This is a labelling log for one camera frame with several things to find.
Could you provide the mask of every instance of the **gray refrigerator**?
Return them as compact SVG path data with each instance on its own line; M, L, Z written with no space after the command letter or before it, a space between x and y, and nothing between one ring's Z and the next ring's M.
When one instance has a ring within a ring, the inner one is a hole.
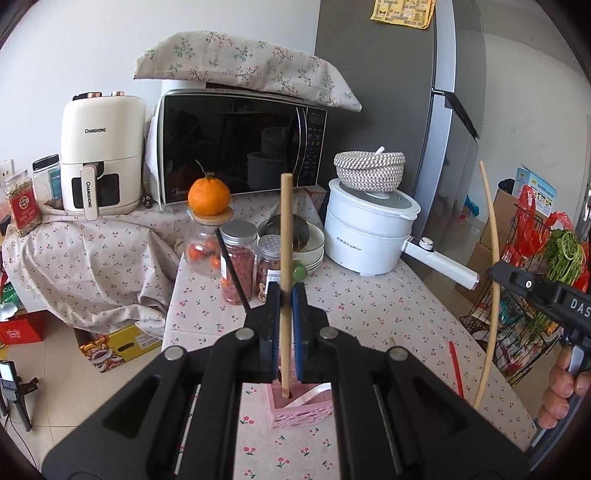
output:
M319 57L339 69L360 113L331 109L319 183L336 177L335 154L400 151L399 189L421 206L413 235L437 245L467 195L482 132L485 41L475 0L437 0L425 30L370 20L374 0L322 0Z

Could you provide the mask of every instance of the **red label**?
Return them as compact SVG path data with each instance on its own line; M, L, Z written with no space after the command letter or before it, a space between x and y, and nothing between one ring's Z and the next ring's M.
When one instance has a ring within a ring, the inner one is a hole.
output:
M33 188L25 190L18 197L10 200L12 207L13 218L12 221L17 224L17 228L22 230L32 221L38 219L41 215L37 202L35 201L35 194Z

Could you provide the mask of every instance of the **tile floor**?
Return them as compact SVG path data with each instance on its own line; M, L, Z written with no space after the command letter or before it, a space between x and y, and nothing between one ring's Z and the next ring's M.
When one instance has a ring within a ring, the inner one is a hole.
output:
M466 264L479 238L480 231L472 225L448 225L438 249ZM471 303L454 289L452 280L412 258L406 261L454 316L469 313ZM541 404L547 375L558 351L555 349L542 357L515 387L533 416ZM23 441L26 442L36 464L40 466L56 443L142 370L158 352L158 349L154 350L114 370L100 373L78 350L73 330L52 317L47 323L44 342L8 348L7 357L15 362L23 381L33 377L39 379L39 390L25 398L33 429L25 432L18 415L14 415L13 424L9 422L7 425L8 433L23 454L30 458L23 444Z

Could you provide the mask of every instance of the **red box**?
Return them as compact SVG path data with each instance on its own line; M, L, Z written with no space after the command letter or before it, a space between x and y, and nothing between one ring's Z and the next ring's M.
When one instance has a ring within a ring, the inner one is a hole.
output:
M0 339L7 345L43 341L46 310L28 313L20 310L7 322L0 322Z

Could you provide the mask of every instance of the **yellow box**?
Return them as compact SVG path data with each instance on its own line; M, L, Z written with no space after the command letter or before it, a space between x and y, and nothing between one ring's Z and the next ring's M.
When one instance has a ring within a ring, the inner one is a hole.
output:
M74 329L80 351L99 372L113 370L162 345L162 340L144 333L135 325L109 335Z

